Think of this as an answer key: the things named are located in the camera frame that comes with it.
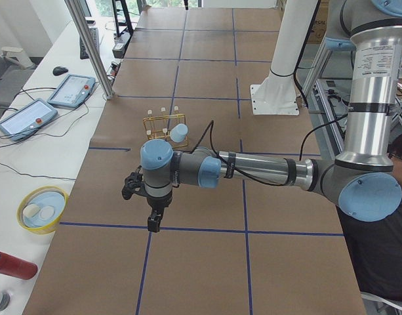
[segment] red cylinder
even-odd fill
[[[36,273],[37,266],[32,262],[0,251],[0,274],[28,280],[33,278]]]

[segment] keyboard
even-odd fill
[[[99,51],[99,44],[98,44],[98,29],[97,28],[89,28],[94,46],[96,47],[97,51]],[[85,50],[84,42],[80,38],[80,59],[88,59],[89,54]]]

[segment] brown box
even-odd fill
[[[289,0],[278,0],[277,8],[281,15],[284,15],[285,5]],[[308,44],[320,44],[326,33],[327,13],[329,10],[329,0],[322,0],[319,10],[317,11],[316,19],[314,21],[312,33],[310,34]]]

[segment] white table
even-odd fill
[[[111,62],[118,62],[112,54],[113,34],[106,31],[104,24],[99,27],[100,57],[108,70]],[[66,74],[58,77],[52,75],[55,66],[64,66],[68,73],[89,75],[96,77],[89,59],[79,59],[79,35],[73,22],[70,22],[61,36],[57,39],[38,68],[34,71],[25,89],[35,87],[57,87]],[[32,97],[47,99],[52,91],[32,91]],[[105,104],[101,86],[98,86],[93,95],[70,114],[61,117],[47,125],[41,132],[51,135],[61,135],[70,127],[72,122],[88,111],[80,120],[76,121],[65,136],[55,138],[46,135],[36,135],[24,142],[0,148],[0,162],[14,167],[21,173],[33,175],[48,175],[52,177],[75,178],[83,162],[89,140],[97,126]],[[19,95],[12,103],[13,108],[22,108],[31,102],[26,94]],[[58,109],[59,115],[70,112]],[[0,146],[12,143],[10,140],[1,140]],[[38,265],[43,263],[53,234],[37,235],[24,230],[17,223],[16,211],[20,202],[31,191],[42,186],[58,186],[70,193],[74,181],[46,178],[31,178],[20,176],[14,171],[0,166],[0,251],[31,261]],[[10,305],[1,315],[19,315],[30,297],[37,276],[31,280],[20,280],[0,274],[0,290],[7,290],[11,294]]]

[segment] yellow bowl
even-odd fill
[[[26,205],[35,197],[38,195],[44,193],[44,192],[58,192],[59,194],[63,195],[64,200],[65,200],[65,205],[67,204],[68,201],[68,194],[63,191],[61,188],[56,187],[56,186],[44,186],[40,187],[34,191],[32,191],[30,194],[28,194],[20,203],[17,209],[17,221],[19,225],[22,228],[25,228],[26,230],[29,230],[30,232],[36,233],[36,234],[48,234],[51,232],[54,232],[56,230],[56,226],[58,225],[62,213],[64,212],[65,206],[62,209],[61,213],[50,223],[44,226],[40,226],[38,228],[30,228],[24,223],[24,218],[23,218],[23,210],[26,207]]]

